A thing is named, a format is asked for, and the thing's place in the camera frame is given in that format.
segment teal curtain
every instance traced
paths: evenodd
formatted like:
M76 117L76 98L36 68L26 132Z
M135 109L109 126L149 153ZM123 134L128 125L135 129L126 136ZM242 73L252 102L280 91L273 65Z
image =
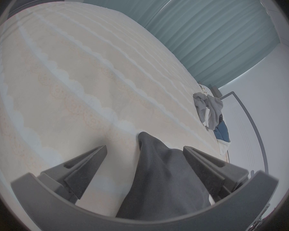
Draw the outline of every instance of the teal curtain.
M85 0L120 11L158 38L206 86L221 87L280 42L259 0Z

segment white panel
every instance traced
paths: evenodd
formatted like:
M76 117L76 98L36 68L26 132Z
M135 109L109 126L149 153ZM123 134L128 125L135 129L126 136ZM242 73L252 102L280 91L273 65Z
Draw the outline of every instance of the white panel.
M259 141L245 111L233 95L224 98L223 104L223 117L227 121L231 141L229 162L249 172L264 171Z

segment white patterned fabric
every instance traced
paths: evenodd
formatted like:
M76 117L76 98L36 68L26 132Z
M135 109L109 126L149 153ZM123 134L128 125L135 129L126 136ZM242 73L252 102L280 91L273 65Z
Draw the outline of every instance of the white patterned fabric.
M105 144L108 155L76 204L115 216L133 182L141 131L225 160L197 115L200 91L162 43L120 12L77 2L21 11L0 27L3 198L25 216L12 180Z

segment green curtain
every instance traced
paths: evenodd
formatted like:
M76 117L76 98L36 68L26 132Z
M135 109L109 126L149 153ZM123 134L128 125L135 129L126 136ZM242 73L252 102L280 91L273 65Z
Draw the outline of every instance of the green curtain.
M280 42L259 0L85 0L120 11L158 38L206 86L221 87Z

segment mattress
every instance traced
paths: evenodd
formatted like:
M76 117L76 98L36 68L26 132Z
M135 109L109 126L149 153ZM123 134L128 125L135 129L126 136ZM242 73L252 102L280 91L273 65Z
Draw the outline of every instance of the mattress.
M193 103L200 91L161 42L120 12L77 2L21 11L0 26L0 194L37 229L10 182L106 145L76 205L115 216L134 178L140 132L222 158Z

